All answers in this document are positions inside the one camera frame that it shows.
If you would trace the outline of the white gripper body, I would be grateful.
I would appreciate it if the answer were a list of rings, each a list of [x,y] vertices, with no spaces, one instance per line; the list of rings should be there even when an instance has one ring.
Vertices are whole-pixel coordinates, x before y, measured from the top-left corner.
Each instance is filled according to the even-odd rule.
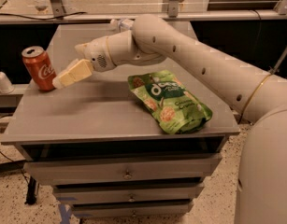
[[[89,60],[97,72],[106,72],[116,67],[109,54],[107,36],[96,38],[88,43],[77,44],[75,50],[81,57]]]

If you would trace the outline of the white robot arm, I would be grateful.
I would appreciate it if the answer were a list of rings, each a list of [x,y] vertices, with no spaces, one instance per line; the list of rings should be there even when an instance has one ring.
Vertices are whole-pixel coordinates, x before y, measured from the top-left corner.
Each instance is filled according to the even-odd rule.
[[[76,50],[82,59],[52,81],[58,89],[95,71],[170,58],[252,122],[240,160],[235,224],[287,224],[287,79],[213,49],[151,14]]]

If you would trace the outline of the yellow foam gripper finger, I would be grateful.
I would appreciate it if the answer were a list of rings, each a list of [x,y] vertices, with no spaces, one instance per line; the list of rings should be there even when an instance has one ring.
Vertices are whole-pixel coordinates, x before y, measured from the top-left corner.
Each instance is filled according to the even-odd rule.
[[[52,85],[56,89],[68,87],[93,74],[93,66],[89,60],[81,59],[70,69],[60,72],[53,80]]]
[[[78,63],[79,62],[79,59],[75,59],[75,60],[73,60],[67,67],[66,67],[66,69],[70,69],[72,66],[74,66],[76,63]]]

